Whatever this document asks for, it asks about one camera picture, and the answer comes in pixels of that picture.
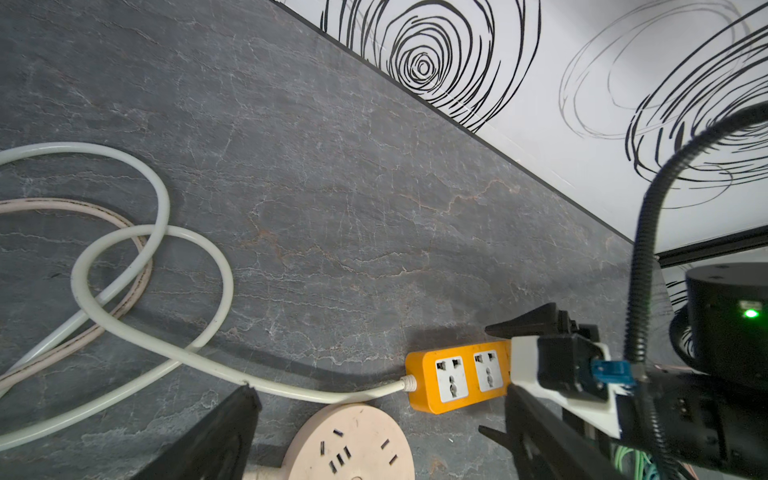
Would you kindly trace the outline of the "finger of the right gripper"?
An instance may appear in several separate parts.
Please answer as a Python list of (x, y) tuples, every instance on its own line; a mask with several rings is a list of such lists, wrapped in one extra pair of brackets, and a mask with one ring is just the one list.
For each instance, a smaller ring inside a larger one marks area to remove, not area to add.
[(488, 325), (486, 335), (512, 339), (523, 336), (570, 334), (576, 330), (576, 322), (565, 310), (550, 302), (513, 319)]

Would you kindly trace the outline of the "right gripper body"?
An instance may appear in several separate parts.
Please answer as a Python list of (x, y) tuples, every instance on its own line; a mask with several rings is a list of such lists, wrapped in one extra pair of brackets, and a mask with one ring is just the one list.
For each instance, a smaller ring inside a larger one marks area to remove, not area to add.
[[(579, 334), (598, 343), (594, 325)], [(649, 390), (667, 454), (745, 478), (767, 476), (767, 326), (764, 323), (673, 323), (670, 341), (682, 370), (649, 371)], [(630, 391), (617, 397), (620, 444), (650, 450)], [(586, 424), (563, 409), (565, 420)]]

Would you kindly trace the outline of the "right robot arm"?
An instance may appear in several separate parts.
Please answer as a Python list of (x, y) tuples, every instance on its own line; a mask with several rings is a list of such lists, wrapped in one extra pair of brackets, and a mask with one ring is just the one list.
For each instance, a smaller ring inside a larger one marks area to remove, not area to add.
[[(648, 395), (672, 477), (697, 465), (767, 475), (767, 266), (705, 265), (686, 275), (687, 302), (669, 330), (683, 368), (652, 367)], [(490, 325), (510, 344), (505, 428), (481, 433), (508, 450), (522, 479), (616, 479), (618, 449), (651, 451), (636, 404), (638, 381), (613, 360), (595, 326), (548, 303)]]

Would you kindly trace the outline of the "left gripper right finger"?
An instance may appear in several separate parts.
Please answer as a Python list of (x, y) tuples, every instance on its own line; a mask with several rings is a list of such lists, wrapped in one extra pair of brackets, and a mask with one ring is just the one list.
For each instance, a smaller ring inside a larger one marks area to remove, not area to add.
[(620, 479), (611, 462), (528, 389), (511, 384), (505, 398), (505, 429), (478, 431), (509, 451), (520, 479)]

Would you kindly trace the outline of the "orange power strip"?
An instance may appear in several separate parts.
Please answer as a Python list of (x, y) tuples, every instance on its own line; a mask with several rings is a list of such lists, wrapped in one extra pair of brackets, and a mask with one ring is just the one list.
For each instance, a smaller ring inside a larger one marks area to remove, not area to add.
[(415, 379), (408, 398), (416, 410), (440, 415), (506, 395), (510, 343), (494, 341), (409, 353), (406, 374)]

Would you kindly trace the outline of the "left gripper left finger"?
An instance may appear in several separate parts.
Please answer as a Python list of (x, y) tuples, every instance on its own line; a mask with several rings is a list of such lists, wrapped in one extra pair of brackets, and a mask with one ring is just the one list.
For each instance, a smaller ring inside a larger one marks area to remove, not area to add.
[(241, 479), (260, 411), (256, 390), (238, 388), (134, 477)]

